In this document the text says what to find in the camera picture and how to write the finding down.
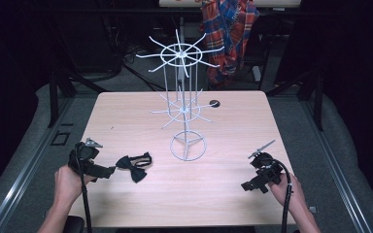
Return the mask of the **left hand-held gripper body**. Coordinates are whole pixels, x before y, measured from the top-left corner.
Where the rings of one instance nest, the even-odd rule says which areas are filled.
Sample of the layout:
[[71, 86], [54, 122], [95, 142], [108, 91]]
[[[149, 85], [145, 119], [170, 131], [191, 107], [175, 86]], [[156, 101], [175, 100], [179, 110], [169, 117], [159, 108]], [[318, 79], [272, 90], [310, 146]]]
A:
[[93, 162], [93, 159], [99, 153], [98, 148], [102, 148], [102, 145], [90, 138], [77, 143], [69, 153], [68, 166], [78, 175], [100, 177], [102, 167], [95, 165]]

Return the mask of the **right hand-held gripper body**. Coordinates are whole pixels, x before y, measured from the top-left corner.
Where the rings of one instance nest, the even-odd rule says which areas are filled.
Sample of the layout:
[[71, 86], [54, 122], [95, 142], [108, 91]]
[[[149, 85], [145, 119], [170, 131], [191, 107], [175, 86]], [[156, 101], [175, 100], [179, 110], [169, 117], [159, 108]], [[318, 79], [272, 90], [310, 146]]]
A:
[[279, 184], [281, 182], [280, 176], [283, 168], [269, 153], [264, 152], [273, 143], [274, 140], [260, 147], [250, 155], [250, 158], [253, 159], [251, 165], [255, 167], [256, 176], [259, 176], [260, 180], [265, 182], [265, 184], [270, 182]]

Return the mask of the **black bow tie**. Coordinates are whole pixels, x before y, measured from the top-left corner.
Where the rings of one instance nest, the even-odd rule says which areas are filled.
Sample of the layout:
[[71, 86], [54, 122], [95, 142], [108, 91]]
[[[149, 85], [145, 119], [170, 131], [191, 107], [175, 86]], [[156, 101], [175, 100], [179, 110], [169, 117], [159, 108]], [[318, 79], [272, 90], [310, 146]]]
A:
[[151, 165], [152, 161], [150, 154], [145, 152], [143, 155], [133, 157], [126, 155], [116, 163], [116, 166], [119, 169], [129, 170], [132, 181], [138, 183], [147, 175], [145, 168]]

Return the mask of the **person's right hand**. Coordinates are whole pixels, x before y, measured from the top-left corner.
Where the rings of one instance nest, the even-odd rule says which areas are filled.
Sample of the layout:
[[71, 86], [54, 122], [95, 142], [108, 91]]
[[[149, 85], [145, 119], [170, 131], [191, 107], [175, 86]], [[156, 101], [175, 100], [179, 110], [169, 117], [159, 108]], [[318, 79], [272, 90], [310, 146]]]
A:
[[293, 174], [289, 175], [290, 181], [288, 181], [286, 174], [282, 174], [280, 178], [281, 182], [279, 184], [270, 182], [268, 186], [276, 200], [282, 206], [284, 206], [287, 199], [288, 184], [291, 183], [291, 193], [288, 202], [288, 210], [292, 213], [293, 211], [297, 210], [300, 206], [300, 199], [302, 195], [300, 194], [299, 190], [299, 182]]

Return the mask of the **person's left hand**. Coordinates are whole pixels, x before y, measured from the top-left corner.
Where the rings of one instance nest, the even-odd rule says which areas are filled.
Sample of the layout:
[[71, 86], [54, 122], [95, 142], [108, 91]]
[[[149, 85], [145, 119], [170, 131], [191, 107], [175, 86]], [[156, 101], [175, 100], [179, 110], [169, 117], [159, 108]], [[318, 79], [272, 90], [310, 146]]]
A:
[[54, 174], [53, 206], [59, 212], [68, 213], [82, 194], [81, 178], [68, 166], [60, 167]]

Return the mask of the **black chair seat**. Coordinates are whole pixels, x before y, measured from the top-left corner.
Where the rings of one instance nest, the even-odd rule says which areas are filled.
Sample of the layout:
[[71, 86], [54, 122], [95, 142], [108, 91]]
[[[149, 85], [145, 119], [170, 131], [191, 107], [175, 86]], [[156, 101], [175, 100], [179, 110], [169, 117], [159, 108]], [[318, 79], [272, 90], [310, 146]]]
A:
[[80, 216], [68, 216], [63, 233], [83, 233], [84, 229], [85, 221]]

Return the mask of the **black metal stand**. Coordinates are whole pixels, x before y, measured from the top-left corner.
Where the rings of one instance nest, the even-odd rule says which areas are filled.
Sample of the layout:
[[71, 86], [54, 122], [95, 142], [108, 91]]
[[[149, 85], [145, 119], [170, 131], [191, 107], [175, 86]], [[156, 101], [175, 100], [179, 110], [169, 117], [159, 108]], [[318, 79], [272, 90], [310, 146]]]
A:
[[308, 71], [291, 81], [284, 82], [272, 90], [266, 92], [266, 95], [275, 96], [291, 86], [301, 83], [296, 96], [299, 101], [307, 101], [314, 98], [313, 121], [320, 131], [322, 128], [322, 100], [323, 100], [323, 78], [318, 70]]
[[81, 83], [97, 93], [106, 92], [105, 88], [87, 80], [76, 72], [68, 69], [53, 70], [49, 82], [51, 120], [48, 128], [53, 127], [59, 118], [58, 91], [61, 91], [61, 93], [67, 98], [73, 98], [77, 94], [77, 90], [72, 85], [72, 81]]

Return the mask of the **red blue plaid cloth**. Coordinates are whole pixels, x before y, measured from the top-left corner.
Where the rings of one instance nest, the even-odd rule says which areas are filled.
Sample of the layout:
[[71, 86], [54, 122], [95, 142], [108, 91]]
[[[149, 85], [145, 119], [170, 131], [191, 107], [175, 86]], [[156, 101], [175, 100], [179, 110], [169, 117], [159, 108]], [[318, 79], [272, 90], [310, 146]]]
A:
[[207, 68], [210, 89], [234, 82], [235, 72], [244, 63], [253, 24], [259, 17], [254, 0], [201, 0], [205, 45], [214, 67]]

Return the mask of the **aluminium floor rail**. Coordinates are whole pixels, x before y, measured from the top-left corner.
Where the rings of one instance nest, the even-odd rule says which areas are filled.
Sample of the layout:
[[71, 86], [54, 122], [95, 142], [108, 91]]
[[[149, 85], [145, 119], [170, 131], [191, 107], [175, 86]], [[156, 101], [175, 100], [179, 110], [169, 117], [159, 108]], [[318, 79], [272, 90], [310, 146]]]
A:
[[363, 211], [356, 199], [354, 192], [347, 182], [344, 172], [341, 169], [338, 160], [335, 157], [334, 150], [332, 149], [329, 141], [326, 138], [325, 132], [320, 130], [316, 125], [313, 117], [313, 108], [308, 102], [301, 101], [300, 106], [310, 123], [314, 134], [318, 138], [323, 150], [323, 157], [326, 166], [331, 174], [331, 177], [337, 187], [340, 197], [344, 206], [350, 216], [350, 219], [356, 229], [356, 233], [373, 233]]
[[32, 125], [0, 179], [0, 233], [36, 233], [53, 199], [55, 171], [68, 160], [79, 135], [72, 113], [77, 101], [65, 99], [54, 126], [40, 105]]

